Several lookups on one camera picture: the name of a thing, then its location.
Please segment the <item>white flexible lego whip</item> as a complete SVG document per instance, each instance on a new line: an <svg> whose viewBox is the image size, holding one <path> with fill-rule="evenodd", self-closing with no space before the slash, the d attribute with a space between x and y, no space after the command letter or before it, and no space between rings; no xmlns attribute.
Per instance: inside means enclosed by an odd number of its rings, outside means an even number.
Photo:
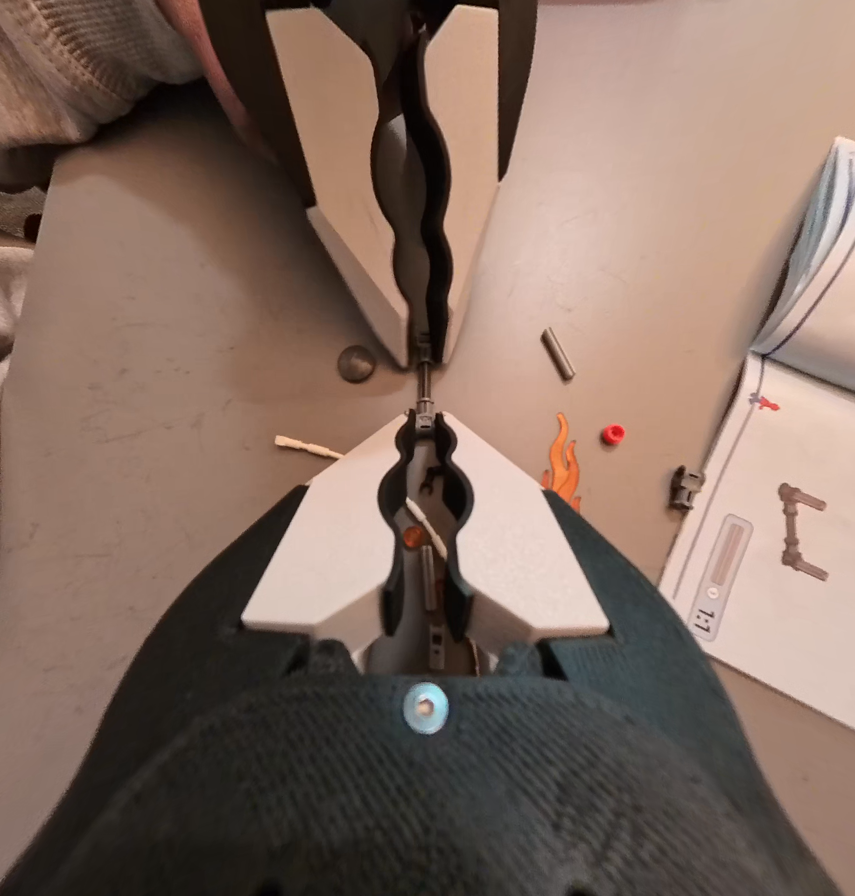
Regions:
<svg viewBox="0 0 855 896"><path fill-rule="evenodd" d="M298 439L287 437L286 435L277 434L274 438L277 447L284 450L299 451L306 454L315 455L322 458L339 461L345 457L345 454L335 452L332 449L321 444L303 442ZM420 508L415 500L407 497L405 500L406 508L412 520L416 521L427 537L430 539L436 554L445 562L448 559L447 547L433 524L429 521L425 512Z"/></svg>

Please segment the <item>dark grey lego connector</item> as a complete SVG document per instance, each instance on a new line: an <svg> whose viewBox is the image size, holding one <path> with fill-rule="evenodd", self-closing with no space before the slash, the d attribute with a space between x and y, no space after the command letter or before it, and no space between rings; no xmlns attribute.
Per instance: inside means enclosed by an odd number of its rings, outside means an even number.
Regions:
<svg viewBox="0 0 855 896"><path fill-rule="evenodd" d="M680 512L691 511L705 481L706 476L701 470L686 465L677 467L670 480L668 508Z"/></svg>

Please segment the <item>transparent orange lego flame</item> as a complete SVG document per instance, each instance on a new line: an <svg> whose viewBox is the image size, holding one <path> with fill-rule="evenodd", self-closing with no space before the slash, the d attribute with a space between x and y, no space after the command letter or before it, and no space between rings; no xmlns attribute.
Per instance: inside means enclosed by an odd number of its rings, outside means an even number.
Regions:
<svg viewBox="0 0 855 896"><path fill-rule="evenodd" d="M558 432L548 451L548 469L543 471L540 487L558 495L572 510L581 512L578 495L581 471L575 454L575 441L569 437L569 424L564 413L556 414Z"/></svg>

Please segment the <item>lego instruction booklet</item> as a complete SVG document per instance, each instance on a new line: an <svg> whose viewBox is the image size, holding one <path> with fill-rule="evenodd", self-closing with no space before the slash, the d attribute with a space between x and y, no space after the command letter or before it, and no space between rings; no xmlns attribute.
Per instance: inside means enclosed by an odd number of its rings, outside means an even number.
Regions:
<svg viewBox="0 0 855 896"><path fill-rule="evenodd" d="M837 137L659 589L720 663L855 730L855 140Z"/></svg>

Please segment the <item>grey lego dome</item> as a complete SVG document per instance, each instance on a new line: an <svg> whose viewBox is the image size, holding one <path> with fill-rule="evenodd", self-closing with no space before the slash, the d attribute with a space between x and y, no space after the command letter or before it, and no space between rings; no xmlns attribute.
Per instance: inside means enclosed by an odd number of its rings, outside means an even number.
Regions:
<svg viewBox="0 0 855 896"><path fill-rule="evenodd" d="M365 383L374 375L377 360L373 352L359 344L349 345L337 357L337 372L348 384Z"/></svg>

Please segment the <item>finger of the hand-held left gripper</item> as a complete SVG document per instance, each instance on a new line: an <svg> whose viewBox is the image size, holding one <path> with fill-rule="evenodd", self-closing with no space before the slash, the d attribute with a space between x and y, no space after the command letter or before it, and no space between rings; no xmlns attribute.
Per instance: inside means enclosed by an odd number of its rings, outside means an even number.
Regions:
<svg viewBox="0 0 855 896"><path fill-rule="evenodd" d="M373 177L379 103L372 61L316 7L273 9L266 23L315 196L310 224L377 339L407 367L410 306Z"/></svg>
<svg viewBox="0 0 855 896"><path fill-rule="evenodd" d="M400 100L424 175L430 361L452 355L499 188L499 10L451 6L399 64Z"/></svg>

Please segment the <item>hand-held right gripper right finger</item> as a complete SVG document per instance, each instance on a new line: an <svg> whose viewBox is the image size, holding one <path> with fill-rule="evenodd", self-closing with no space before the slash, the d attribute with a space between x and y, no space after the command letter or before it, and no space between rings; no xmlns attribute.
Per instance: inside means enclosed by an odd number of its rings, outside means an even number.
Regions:
<svg viewBox="0 0 855 896"><path fill-rule="evenodd" d="M498 657L512 643L608 633L553 495L451 414L435 417L435 454L454 521L443 597L453 640Z"/></svg>

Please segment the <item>person's left hand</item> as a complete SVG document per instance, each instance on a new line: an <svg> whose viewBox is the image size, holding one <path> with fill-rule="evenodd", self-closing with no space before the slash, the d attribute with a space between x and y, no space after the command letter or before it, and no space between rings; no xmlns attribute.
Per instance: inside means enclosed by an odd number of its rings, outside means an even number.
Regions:
<svg viewBox="0 0 855 896"><path fill-rule="evenodd" d="M158 1L156 4L169 25L187 41L236 134L248 147L253 148L256 138L253 122L222 69L206 30L199 2Z"/></svg>

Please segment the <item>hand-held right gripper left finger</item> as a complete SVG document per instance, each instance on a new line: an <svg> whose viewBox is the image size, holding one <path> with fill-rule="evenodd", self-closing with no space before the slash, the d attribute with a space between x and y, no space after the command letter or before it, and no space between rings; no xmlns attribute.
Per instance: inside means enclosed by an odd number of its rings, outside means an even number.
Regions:
<svg viewBox="0 0 855 896"><path fill-rule="evenodd" d="M415 420L391 419L307 484L242 612L246 629L341 643L356 666L395 630Z"/></svg>

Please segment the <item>light grey lego axle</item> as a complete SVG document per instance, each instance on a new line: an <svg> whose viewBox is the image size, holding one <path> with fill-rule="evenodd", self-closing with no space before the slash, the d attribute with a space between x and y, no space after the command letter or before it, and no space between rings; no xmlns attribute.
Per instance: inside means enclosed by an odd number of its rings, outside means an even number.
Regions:
<svg viewBox="0 0 855 896"><path fill-rule="evenodd" d="M553 364L556 374L563 383L570 383L575 377L575 369L557 338L555 330L552 327L545 328L540 335L540 342Z"/></svg>

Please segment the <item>person's left forearm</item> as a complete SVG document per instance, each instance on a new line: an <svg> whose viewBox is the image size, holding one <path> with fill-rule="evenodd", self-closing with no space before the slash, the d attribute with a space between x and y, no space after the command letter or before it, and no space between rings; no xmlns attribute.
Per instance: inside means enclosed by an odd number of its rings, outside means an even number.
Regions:
<svg viewBox="0 0 855 896"><path fill-rule="evenodd" d="M158 2L0 1L0 191L40 185L59 148L202 75Z"/></svg>

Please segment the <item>grey lego connector rod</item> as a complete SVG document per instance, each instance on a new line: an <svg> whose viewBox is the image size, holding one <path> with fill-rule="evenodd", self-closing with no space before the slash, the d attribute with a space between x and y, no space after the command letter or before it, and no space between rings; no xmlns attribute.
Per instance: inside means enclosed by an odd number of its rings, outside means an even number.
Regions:
<svg viewBox="0 0 855 896"><path fill-rule="evenodd" d="M419 437L428 438L434 430L435 403L432 394L433 354L428 335L421 334L415 341L415 369L418 375L415 430Z"/></svg>

